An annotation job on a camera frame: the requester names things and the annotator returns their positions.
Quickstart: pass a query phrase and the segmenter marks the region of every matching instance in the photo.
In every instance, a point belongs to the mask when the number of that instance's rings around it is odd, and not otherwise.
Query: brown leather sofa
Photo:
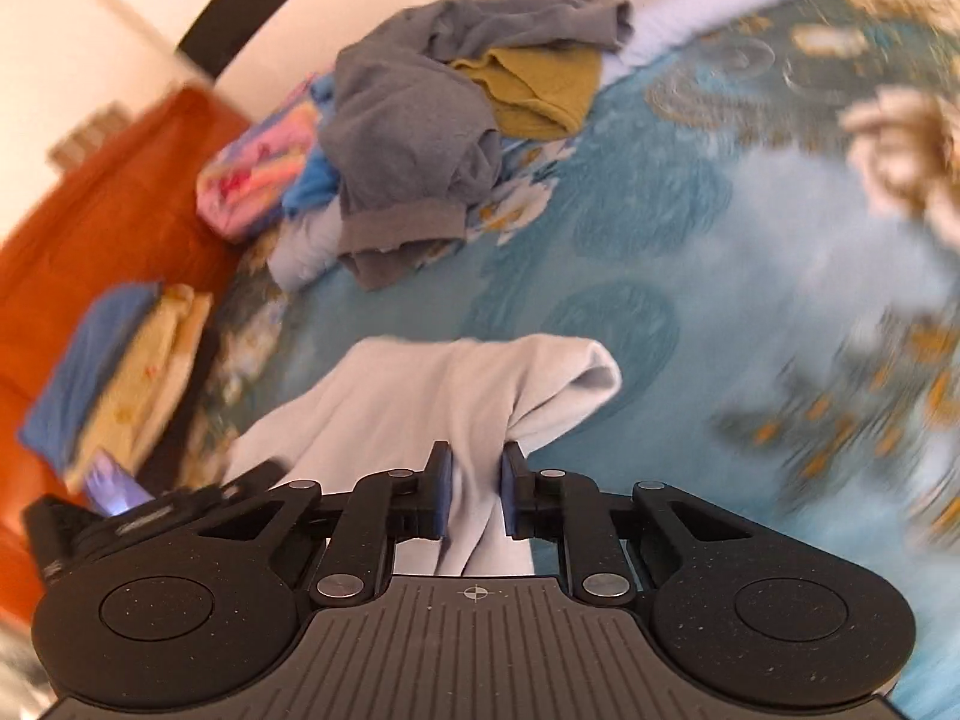
[[[194,185],[247,126],[207,91],[179,90],[66,175],[0,247],[0,622],[29,626],[41,594],[22,509],[66,496],[16,430],[103,290],[160,280],[223,292],[240,251],[197,218]]]

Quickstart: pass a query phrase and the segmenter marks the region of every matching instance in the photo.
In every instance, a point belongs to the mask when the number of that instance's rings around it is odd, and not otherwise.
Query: gray garment
[[[443,62],[560,40],[616,49],[629,18],[623,0],[440,0],[342,50],[320,147],[341,174],[338,254],[360,285],[385,287],[434,242],[462,240],[499,175],[491,105]]]
[[[285,293],[294,293],[329,271],[337,262],[337,242],[343,228],[339,197],[285,221],[267,259],[277,285]]]

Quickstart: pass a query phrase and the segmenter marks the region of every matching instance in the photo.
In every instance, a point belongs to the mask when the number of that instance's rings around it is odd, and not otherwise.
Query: mustard yellow cloth
[[[73,464],[64,474],[64,483],[71,493],[83,488],[90,461],[98,449],[109,453],[129,473],[138,471],[139,463],[149,452],[147,445],[162,432],[157,432],[157,418],[152,412],[158,405],[157,396],[171,386],[166,374],[175,345],[179,347],[186,343],[190,346],[193,343],[195,355],[200,330],[195,322],[186,322],[191,317],[195,301],[189,287],[170,287],[140,324],[83,426]],[[209,313],[209,302],[202,300],[198,310],[205,318]],[[185,327],[187,333],[181,333],[181,344],[177,344],[181,327]],[[169,402],[160,405],[169,408]],[[144,427],[148,428],[148,433],[157,435],[142,435]]]
[[[580,44],[491,49],[450,67],[483,87],[500,131],[556,141],[580,131],[600,86],[600,50]]]

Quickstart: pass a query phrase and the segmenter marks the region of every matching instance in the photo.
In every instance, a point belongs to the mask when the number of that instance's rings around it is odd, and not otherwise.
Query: blue cloth
[[[17,438],[57,473],[69,466],[90,410],[113,375],[160,284],[121,284],[86,311]]]
[[[310,84],[310,97],[320,108],[324,127],[333,116],[333,73],[321,76]],[[340,173],[330,164],[323,148],[314,146],[306,158],[304,171],[285,191],[280,205],[284,213],[291,217],[310,208],[318,208],[333,200],[340,187]]]

